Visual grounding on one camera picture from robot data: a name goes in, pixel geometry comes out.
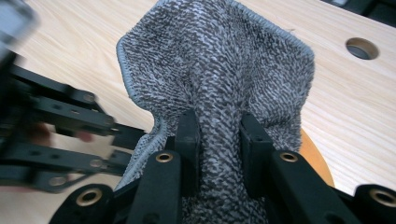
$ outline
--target knitted fabric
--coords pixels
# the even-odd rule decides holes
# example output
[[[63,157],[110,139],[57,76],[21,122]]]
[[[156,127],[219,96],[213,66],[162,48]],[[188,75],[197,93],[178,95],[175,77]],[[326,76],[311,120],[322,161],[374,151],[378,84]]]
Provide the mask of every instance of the knitted fabric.
[[[201,129],[200,191],[183,199],[184,223],[264,223],[264,199],[243,184],[242,113],[276,149],[297,151],[314,54],[293,35],[232,0],[159,1],[117,45],[125,87],[154,127],[134,150],[118,189],[139,178],[149,155],[194,108]]]

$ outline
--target wooden table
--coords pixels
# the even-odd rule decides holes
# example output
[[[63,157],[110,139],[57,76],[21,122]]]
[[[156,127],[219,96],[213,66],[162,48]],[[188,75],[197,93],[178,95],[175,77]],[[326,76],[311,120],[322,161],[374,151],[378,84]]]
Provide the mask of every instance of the wooden table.
[[[40,23],[17,48],[22,66],[94,92],[118,122],[149,131],[152,116],[135,106],[123,86],[115,46],[154,0],[26,1]],[[319,0],[241,1],[302,39],[316,53],[316,73],[304,105],[303,128],[329,164],[335,186],[353,193],[360,184],[396,189],[396,29]],[[351,37],[374,43],[365,61],[346,48]],[[93,143],[56,136],[54,146],[107,156],[110,137]],[[0,193],[0,223],[46,223],[65,197],[89,182],[111,187],[119,177],[97,175],[52,195]]]

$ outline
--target cloth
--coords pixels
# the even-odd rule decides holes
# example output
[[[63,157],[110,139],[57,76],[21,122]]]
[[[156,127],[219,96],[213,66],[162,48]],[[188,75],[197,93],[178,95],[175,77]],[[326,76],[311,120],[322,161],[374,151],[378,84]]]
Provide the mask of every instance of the cloth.
[[[118,189],[142,175],[149,155],[175,134],[179,115],[194,108],[202,173],[198,195],[183,199],[183,223],[265,223],[264,199],[250,199],[243,184],[238,125],[247,111],[276,149],[298,150],[311,49],[232,0],[162,0],[117,53],[129,96],[154,117]]]

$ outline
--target gray towel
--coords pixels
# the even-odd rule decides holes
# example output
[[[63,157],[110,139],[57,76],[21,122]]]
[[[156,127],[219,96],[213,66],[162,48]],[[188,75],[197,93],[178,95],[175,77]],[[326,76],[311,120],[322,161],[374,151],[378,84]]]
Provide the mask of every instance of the gray towel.
[[[131,99],[154,116],[118,189],[142,175],[148,156],[163,149],[192,107],[202,132],[202,175],[198,195],[183,199],[183,222],[265,223],[264,199],[250,199],[243,185],[238,124],[247,111],[276,149],[298,150],[314,73],[310,48],[232,0],[162,0],[117,53]]]

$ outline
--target orange object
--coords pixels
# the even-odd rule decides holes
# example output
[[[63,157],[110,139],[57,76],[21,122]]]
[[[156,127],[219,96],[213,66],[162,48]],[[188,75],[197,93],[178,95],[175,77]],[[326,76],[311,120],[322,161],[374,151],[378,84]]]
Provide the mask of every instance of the orange object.
[[[322,177],[327,185],[334,187],[332,174],[330,173],[329,167],[319,150],[303,129],[301,129],[301,136],[303,143],[300,147],[300,154],[308,161],[320,177]]]

